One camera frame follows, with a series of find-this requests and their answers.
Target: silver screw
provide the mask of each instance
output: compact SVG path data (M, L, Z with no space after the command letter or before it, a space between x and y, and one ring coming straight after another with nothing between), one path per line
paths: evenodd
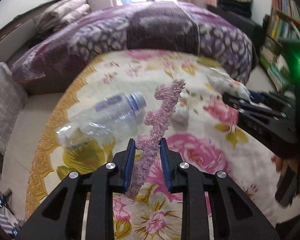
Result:
M217 176L218 176L219 178L224 179L224 178L227 176L227 174L226 174L224 171L218 171L218 172L217 172Z
M69 178L71 178L71 179L75 179L78 176L79 176L79 173L77 173L76 171L69 173Z
M182 169L187 169L187 168L190 167L189 163L185 163L185 162L180 163L179 166L180 166L180 168L182 168Z
M115 163L107 163L106 164L106 168L109 169L109 170L114 169L114 167L115 167Z

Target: tile floor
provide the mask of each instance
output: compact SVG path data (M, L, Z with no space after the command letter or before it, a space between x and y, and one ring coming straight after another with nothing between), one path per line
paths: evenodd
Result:
M256 67L251 73L247 88L254 91L274 90L274 86L261 67ZM11 188L12 209L16 217L25 217L26 189L36 145L42 135L44 126L53 108L62 94L31 96L25 108L19 115L4 157L0 190ZM300 201L294 201L288 209L278 209L280 218L285 221L300 213Z

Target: bottle cap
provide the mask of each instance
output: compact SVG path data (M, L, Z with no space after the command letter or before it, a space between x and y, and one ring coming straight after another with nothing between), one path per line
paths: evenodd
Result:
M143 109L147 106L146 100L145 100L145 98L143 97L143 95L141 94L140 91L134 92L131 95L132 95L132 97L134 98L134 100L136 101L136 103L138 105L138 111L140 111L141 109Z

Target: bed headboard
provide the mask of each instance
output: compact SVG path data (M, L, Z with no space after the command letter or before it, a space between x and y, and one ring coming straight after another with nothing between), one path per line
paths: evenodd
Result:
M0 29L0 62L7 63L11 60L23 45L26 44L36 34L36 21L40 14L50 5L59 0L43 3L15 17L10 23Z

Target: gold tablecloth border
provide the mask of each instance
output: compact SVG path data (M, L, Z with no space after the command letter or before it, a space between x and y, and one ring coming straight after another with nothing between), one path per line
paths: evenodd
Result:
M31 166L26 193L26 219L28 219L40 205L40 201L48 195L43 179L53 171L50 162L50 153L60 146L56 138L56 128L68 121L67 109L79 102L76 97L77 91L87 85L86 78L96 72L94 66L101 61L101 56L96 57L85 67L68 87L49 117L49 121L37 145Z

